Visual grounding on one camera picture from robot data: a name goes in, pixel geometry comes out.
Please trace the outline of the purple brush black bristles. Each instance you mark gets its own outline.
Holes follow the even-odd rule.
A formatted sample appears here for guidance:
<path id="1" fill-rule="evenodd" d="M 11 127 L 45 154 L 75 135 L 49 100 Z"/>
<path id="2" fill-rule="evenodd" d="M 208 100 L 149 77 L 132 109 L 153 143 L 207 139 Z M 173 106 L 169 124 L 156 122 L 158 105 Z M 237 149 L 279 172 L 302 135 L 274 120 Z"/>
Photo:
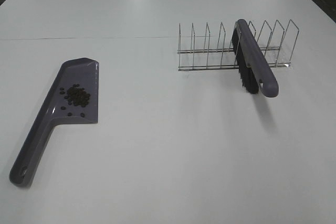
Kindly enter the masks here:
<path id="1" fill-rule="evenodd" d="M 232 45 L 242 86 L 251 94 L 275 98 L 278 82 L 244 19 L 236 22 Z"/>

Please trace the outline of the pile of coffee beans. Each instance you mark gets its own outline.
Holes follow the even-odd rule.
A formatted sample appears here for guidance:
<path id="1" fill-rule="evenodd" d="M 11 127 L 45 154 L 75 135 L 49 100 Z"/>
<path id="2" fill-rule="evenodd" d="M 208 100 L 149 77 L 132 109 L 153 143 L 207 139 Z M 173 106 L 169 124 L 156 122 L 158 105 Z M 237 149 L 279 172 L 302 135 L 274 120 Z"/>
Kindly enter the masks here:
<path id="1" fill-rule="evenodd" d="M 57 88 L 57 112 L 59 117 L 87 118 L 91 94 L 79 83 Z"/>

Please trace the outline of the purple plastic dustpan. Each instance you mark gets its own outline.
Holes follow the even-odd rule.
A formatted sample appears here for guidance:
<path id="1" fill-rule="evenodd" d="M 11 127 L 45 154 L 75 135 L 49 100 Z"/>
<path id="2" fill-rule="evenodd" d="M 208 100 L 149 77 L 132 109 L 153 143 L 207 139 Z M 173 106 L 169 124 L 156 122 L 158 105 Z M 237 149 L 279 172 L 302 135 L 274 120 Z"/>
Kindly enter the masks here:
<path id="1" fill-rule="evenodd" d="M 54 128 L 98 123 L 99 63 L 89 58 L 64 62 L 9 173 L 17 187 L 29 187 Z"/>

